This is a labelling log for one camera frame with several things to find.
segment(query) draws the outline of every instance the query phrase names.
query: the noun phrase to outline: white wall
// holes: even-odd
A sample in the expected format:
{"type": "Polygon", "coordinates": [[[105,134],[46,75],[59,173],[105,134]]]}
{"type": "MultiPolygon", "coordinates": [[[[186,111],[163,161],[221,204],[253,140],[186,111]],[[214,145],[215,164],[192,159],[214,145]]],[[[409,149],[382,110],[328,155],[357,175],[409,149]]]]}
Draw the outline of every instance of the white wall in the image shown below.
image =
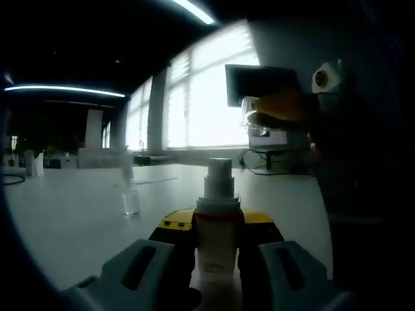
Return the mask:
{"type": "Polygon", "coordinates": [[[102,110],[89,109],[86,120],[85,148],[102,146],[102,110]]]}

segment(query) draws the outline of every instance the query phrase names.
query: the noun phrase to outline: cable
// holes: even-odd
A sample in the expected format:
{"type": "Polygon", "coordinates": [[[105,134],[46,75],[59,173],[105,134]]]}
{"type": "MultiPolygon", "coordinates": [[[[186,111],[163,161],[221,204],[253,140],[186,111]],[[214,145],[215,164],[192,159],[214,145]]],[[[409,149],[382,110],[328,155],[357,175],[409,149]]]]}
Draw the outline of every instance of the cable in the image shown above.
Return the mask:
{"type": "MultiPolygon", "coordinates": [[[[262,155],[261,155],[261,154],[259,154],[258,152],[255,152],[255,151],[253,151],[253,150],[251,150],[251,149],[244,150],[244,151],[242,151],[242,153],[240,154],[240,156],[239,156],[239,164],[242,166],[242,168],[243,168],[243,169],[245,169],[245,168],[246,168],[247,170],[249,170],[251,173],[253,173],[253,174],[255,174],[255,175],[260,175],[260,176],[278,176],[278,175],[304,175],[304,176],[310,176],[310,174],[308,174],[308,173],[270,173],[270,174],[265,173],[265,174],[264,174],[264,173],[257,173],[257,172],[254,172],[252,168],[248,168],[248,167],[246,167],[246,163],[245,163],[244,158],[245,158],[245,154],[246,154],[247,152],[253,152],[253,153],[255,153],[255,154],[259,155],[261,159],[264,159],[264,158],[262,157],[262,155]]],[[[282,162],[282,161],[284,161],[284,160],[276,160],[276,161],[273,161],[273,162],[282,162]]],[[[256,169],[258,169],[258,168],[261,168],[261,167],[264,167],[264,166],[266,166],[266,165],[260,165],[260,166],[258,166],[258,167],[255,167],[255,168],[254,168],[254,170],[256,170],[256,169]]]]}
{"type": "Polygon", "coordinates": [[[263,174],[263,173],[257,173],[254,172],[251,168],[247,168],[247,170],[249,170],[251,173],[255,174],[255,175],[260,175],[260,176],[277,176],[277,175],[304,175],[304,176],[310,176],[310,174],[308,173],[270,173],[270,174],[263,174]]]}
{"type": "Polygon", "coordinates": [[[18,183],[23,183],[26,180],[24,176],[17,174],[3,174],[3,176],[21,178],[20,180],[12,181],[11,183],[3,183],[3,186],[17,185],[18,183]]]}

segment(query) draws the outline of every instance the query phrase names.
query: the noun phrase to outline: transparent bottle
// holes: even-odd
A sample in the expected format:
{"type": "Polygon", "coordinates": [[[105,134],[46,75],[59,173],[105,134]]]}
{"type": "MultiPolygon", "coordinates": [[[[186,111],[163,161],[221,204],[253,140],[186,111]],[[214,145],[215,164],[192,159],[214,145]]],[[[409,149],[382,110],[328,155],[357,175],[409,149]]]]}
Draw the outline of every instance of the transparent bottle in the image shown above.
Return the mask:
{"type": "Polygon", "coordinates": [[[123,177],[122,192],[124,214],[133,216],[140,213],[140,201],[137,185],[134,182],[134,155],[126,146],[121,155],[121,175],[123,177]]]}

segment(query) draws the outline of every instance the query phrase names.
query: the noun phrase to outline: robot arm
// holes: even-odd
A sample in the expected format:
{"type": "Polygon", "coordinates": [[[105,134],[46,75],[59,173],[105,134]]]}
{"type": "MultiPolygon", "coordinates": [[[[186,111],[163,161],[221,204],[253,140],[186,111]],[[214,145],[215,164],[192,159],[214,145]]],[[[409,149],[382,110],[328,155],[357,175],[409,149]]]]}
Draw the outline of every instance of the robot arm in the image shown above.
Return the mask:
{"type": "MultiPolygon", "coordinates": [[[[138,240],[63,294],[74,310],[186,310],[195,268],[193,211],[167,215],[149,240],[138,240]]],[[[243,211],[238,267],[244,310],[346,310],[325,267],[295,242],[284,242],[268,215],[243,211]]]]}

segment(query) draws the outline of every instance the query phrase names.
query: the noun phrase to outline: desk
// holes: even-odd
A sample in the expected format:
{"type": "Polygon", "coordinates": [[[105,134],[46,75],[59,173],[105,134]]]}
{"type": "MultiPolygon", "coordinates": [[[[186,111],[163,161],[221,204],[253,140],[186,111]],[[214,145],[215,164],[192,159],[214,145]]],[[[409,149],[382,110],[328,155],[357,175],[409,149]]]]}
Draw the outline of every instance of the desk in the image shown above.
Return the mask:
{"type": "MultiPolygon", "coordinates": [[[[194,207],[207,167],[134,167],[136,179],[178,178],[139,185],[141,216],[123,213],[116,168],[47,170],[7,186],[6,198],[23,241],[46,276],[64,289],[90,276],[138,238],[148,238],[167,213],[194,207]]],[[[309,176],[256,176],[233,169],[242,208],[268,213],[285,240],[294,240],[333,273],[331,237],[317,181],[309,176]]]]}

